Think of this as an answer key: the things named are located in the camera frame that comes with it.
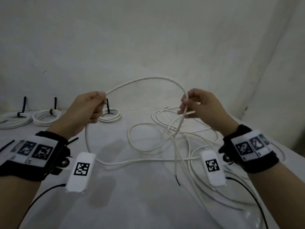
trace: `hand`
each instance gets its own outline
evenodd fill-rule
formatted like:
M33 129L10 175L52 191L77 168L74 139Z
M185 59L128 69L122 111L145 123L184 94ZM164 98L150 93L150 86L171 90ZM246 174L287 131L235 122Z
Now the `hand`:
M67 140L80 133L88 123L97 123L106 104L105 92L88 92L76 97L66 113L47 131Z
M183 95L178 114L183 114L188 106L188 111L195 111L185 118L200 118L208 124L213 130L219 131L223 136L230 135L237 130L237 123L223 108L220 101L213 93L201 89L193 88L188 91L189 99Z

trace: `white plastic sensor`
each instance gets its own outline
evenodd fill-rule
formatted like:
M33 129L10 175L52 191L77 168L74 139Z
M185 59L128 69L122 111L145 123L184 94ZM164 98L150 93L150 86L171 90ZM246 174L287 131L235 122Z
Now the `white plastic sensor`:
M225 185L227 180L217 153L214 150L205 150L201 152L200 158L210 184L215 187Z
M95 162L95 154L81 152L75 161L66 189L68 192L84 192L88 186Z

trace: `forearm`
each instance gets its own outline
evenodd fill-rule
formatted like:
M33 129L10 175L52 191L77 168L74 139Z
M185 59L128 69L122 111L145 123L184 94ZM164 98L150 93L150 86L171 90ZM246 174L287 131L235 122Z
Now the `forearm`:
M0 228L18 227L40 183L15 176L0 177Z
M282 163L248 175L280 228L305 228L305 184L297 176Z

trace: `right hand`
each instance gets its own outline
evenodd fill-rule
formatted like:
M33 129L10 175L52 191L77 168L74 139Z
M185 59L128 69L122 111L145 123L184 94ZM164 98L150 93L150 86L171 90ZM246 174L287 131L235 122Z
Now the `right hand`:
M182 104L178 114L183 114L185 107L188 106L188 111L195 111L195 113L186 115L185 118L200 118L223 136L230 135L237 130L239 123L225 111L213 93L193 88L188 91L188 96L188 100L185 95L181 98Z

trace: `white wall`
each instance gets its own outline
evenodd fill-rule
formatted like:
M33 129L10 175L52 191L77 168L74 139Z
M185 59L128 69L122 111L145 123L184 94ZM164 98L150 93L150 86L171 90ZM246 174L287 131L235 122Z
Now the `white wall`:
M301 0L242 117L292 148L305 130L305 0Z
M0 106L20 110L27 96L29 109L48 109L57 96L65 109L82 92L166 75L230 107L276 2L0 0ZM144 81L109 98L126 110L165 107L181 95L172 84Z

